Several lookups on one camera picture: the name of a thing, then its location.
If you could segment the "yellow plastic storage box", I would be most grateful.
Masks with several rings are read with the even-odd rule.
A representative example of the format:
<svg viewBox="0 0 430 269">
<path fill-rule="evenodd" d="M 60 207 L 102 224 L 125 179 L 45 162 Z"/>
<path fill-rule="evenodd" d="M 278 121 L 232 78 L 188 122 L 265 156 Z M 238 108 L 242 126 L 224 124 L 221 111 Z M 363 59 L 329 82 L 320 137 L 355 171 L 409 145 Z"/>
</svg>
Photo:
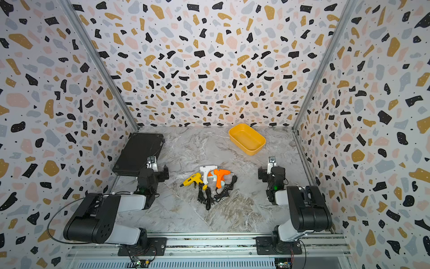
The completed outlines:
<svg viewBox="0 0 430 269">
<path fill-rule="evenodd" d="M 229 129 L 230 140 L 249 156 L 257 154 L 266 144 L 266 139 L 249 125 L 240 123 Z"/>
</svg>

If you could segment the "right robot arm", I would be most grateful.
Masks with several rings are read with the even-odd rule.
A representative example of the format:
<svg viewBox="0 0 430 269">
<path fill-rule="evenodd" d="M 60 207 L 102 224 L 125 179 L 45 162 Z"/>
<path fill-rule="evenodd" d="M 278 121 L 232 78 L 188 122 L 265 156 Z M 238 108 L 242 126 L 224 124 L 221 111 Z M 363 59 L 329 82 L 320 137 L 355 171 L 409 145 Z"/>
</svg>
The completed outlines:
<svg viewBox="0 0 430 269">
<path fill-rule="evenodd" d="M 286 169 L 279 166 L 258 169 L 258 179 L 268 184 L 266 195 L 272 205 L 287 206 L 290 219 L 272 232 L 272 245 L 298 241 L 301 237 L 330 230 L 333 221 L 317 186 L 286 185 Z"/>
</svg>

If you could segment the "white hot glue gun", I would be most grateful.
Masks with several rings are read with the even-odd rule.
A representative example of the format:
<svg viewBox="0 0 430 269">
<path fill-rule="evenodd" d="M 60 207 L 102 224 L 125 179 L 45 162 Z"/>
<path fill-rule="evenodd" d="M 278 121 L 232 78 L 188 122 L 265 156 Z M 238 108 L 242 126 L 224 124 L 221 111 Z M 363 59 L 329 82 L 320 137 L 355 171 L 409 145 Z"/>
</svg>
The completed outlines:
<svg viewBox="0 0 430 269">
<path fill-rule="evenodd" d="M 205 166 L 201 166 L 200 168 L 199 168 L 199 171 L 200 171 L 200 173 L 202 174 L 202 176 L 203 176 L 203 183 L 205 184 L 205 185 L 207 185 L 208 184 L 208 173 L 210 172 L 210 171 L 213 171 L 213 170 L 215 170 L 215 169 L 217 169 L 218 168 L 218 166 L 216 166 L 216 165 L 205 165 Z"/>
</svg>

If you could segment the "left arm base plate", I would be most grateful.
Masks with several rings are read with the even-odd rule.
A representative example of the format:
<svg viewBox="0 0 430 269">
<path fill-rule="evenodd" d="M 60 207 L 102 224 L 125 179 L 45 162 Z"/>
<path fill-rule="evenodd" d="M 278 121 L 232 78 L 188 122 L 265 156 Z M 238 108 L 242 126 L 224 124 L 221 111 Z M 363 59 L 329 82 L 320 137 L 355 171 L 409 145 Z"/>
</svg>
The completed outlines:
<svg viewBox="0 0 430 269">
<path fill-rule="evenodd" d="M 166 237 L 149 237 L 143 241 L 143 245 L 121 245 L 118 256 L 163 256 L 167 241 Z"/>
</svg>

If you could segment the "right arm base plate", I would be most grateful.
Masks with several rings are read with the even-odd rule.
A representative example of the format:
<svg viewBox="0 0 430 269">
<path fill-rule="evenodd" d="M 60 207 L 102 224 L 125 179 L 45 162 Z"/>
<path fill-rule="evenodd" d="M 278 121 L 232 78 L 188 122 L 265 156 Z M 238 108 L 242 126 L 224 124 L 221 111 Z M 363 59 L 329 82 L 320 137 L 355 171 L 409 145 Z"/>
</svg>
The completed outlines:
<svg viewBox="0 0 430 269">
<path fill-rule="evenodd" d="M 302 254 L 301 244 L 298 241 L 282 242 L 271 236 L 258 236 L 255 238 L 258 255 L 297 255 Z"/>
</svg>

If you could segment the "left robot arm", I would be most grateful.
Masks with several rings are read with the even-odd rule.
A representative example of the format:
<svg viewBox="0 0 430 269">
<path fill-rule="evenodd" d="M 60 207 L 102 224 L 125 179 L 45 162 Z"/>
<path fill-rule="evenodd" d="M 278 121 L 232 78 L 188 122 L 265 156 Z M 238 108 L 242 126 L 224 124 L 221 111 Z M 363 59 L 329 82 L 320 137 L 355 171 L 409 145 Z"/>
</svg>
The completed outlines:
<svg viewBox="0 0 430 269">
<path fill-rule="evenodd" d="M 169 170 L 142 168 L 138 172 L 137 189 L 133 193 L 88 194 L 65 226 L 63 236 L 68 241 L 97 244 L 121 244 L 147 248 L 146 229 L 116 222 L 118 213 L 147 210 L 157 197 L 160 182 L 169 179 Z"/>
</svg>

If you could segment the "orange hot glue gun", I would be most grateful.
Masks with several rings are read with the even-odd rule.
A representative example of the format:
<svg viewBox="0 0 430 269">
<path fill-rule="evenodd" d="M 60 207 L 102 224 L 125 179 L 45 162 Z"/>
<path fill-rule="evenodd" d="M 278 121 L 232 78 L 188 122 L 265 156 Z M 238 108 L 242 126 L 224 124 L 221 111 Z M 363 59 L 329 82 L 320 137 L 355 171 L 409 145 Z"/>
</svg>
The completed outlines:
<svg viewBox="0 0 430 269">
<path fill-rule="evenodd" d="M 226 169 L 215 169 L 212 173 L 216 176 L 216 194 L 214 199 L 216 202 L 220 202 L 222 199 L 230 195 L 230 191 L 234 189 L 234 185 L 237 182 L 237 176 Z"/>
</svg>

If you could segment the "yellow hot glue gun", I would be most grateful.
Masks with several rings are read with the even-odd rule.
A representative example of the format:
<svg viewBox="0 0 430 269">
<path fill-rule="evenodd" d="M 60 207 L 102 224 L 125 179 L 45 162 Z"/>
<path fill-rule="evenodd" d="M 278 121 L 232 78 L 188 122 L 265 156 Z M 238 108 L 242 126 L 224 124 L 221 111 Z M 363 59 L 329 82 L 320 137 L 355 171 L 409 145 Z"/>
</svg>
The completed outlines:
<svg viewBox="0 0 430 269">
<path fill-rule="evenodd" d="M 203 182 L 202 176 L 200 173 L 196 173 L 190 176 L 180 185 L 180 187 L 188 187 L 192 184 L 194 184 L 194 188 L 198 187 L 198 197 L 197 197 L 198 202 L 205 205 L 206 210 L 209 211 L 213 204 L 212 191 Z"/>
</svg>

